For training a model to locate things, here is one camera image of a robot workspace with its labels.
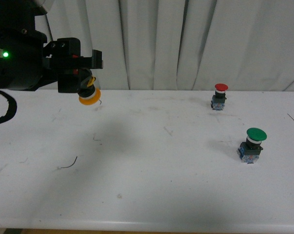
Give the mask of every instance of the table surface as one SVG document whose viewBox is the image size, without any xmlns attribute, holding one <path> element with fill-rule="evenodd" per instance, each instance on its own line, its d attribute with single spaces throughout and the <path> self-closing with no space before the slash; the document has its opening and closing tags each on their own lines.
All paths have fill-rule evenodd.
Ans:
<svg viewBox="0 0 294 234">
<path fill-rule="evenodd" d="M 214 91 L 104 90 L 92 106 L 8 93 L 18 111 L 0 125 L 0 227 L 294 233 L 294 92 L 228 91 L 223 111 Z M 246 164 L 251 127 L 268 138 Z"/>
</svg>

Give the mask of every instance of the red button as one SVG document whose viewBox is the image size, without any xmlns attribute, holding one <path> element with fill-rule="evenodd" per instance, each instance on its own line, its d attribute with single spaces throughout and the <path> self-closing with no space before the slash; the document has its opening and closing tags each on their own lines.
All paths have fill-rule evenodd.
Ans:
<svg viewBox="0 0 294 234">
<path fill-rule="evenodd" d="M 225 92 L 228 89 L 228 86 L 226 84 L 216 84 L 215 88 L 218 91 Z"/>
</svg>

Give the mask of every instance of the wire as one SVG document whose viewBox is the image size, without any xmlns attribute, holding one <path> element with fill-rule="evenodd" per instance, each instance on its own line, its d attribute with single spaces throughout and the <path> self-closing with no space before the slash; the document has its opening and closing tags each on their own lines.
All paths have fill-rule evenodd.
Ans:
<svg viewBox="0 0 294 234">
<path fill-rule="evenodd" d="M 74 163 L 77 161 L 77 158 L 78 157 L 75 158 L 74 162 L 70 166 L 68 166 L 68 167 L 60 167 L 60 168 L 69 168 L 69 167 L 72 167 L 74 165 Z"/>
<path fill-rule="evenodd" d="M 12 96 L 10 96 L 9 94 L 1 90 L 0 90 L 0 94 L 4 96 L 8 101 L 8 110 L 4 116 L 0 117 L 0 124 L 1 124 L 11 120 L 15 116 L 17 112 L 17 102 Z"/>
</svg>

